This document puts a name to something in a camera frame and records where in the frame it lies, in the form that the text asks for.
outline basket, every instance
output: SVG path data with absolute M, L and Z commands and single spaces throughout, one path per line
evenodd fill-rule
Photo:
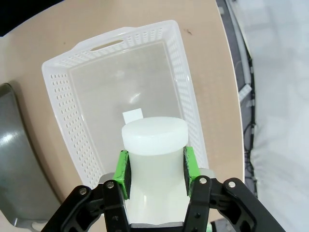
M 178 24 L 121 28 L 77 44 L 42 65 L 62 136 L 84 185 L 114 172 L 123 149 L 122 113 L 172 116 L 188 123 L 200 167 L 207 156 Z

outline screw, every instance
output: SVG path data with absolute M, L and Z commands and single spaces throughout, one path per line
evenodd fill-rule
M 234 188 L 236 186 L 236 184 L 233 181 L 231 181 L 231 182 L 228 183 L 228 186 L 230 188 Z
M 79 190 L 79 194 L 81 194 L 81 195 L 84 195 L 84 194 L 86 194 L 87 193 L 87 189 L 86 188 L 81 188 L 80 190 Z
M 111 189 L 112 187 L 114 187 L 114 183 L 111 181 L 111 182 L 108 182 L 106 184 L 106 187 L 108 187 L 109 189 Z
M 206 184 L 207 183 L 207 180 L 205 178 L 200 178 L 199 182 L 201 184 Z

